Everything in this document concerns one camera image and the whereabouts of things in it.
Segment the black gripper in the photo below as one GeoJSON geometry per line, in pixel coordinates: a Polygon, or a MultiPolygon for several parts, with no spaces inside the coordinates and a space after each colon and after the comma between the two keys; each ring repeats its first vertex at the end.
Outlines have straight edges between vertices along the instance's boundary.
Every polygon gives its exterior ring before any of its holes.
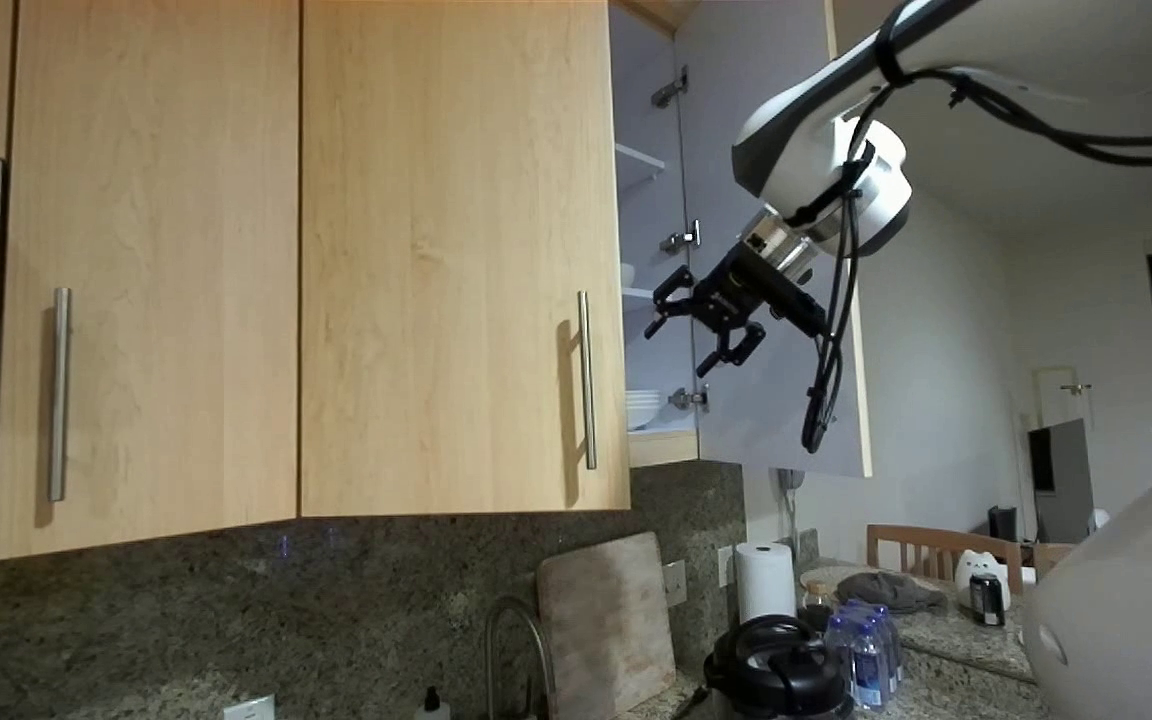
{"type": "Polygon", "coordinates": [[[652,307],[657,317],[649,322],[645,341],[652,341],[672,317],[691,317],[714,338],[714,350],[696,365],[696,375],[709,375],[714,365],[740,367],[761,350],[761,307],[770,307],[805,338],[829,329],[823,307],[748,243],[736,243],[709,276],[677,269],[652,288],[652,307]]]}

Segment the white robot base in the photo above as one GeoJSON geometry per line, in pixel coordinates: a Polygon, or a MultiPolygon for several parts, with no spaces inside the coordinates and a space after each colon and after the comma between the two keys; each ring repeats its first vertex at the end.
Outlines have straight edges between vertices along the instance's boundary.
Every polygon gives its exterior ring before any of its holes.
{"type": "Polygon", "coordinates": [[[1152,720],[1152,490],[1036,586],[1025,656],[1054,720],[1152,720]]]}

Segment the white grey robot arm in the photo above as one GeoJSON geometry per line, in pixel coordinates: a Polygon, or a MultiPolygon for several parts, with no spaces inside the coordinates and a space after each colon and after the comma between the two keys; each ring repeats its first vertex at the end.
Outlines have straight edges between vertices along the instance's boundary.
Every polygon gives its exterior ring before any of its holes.
{"type": "Polygon", "coordinates": [[[805,272],[884,253],[926,193],[1016,227],[1152,202],[1152,0],[901,0],[751,104],[729,169],[751,223],[652,317],[709,329],[710,365],[748,361],[770,317],[834,350],[843,306],[805,272]]]}

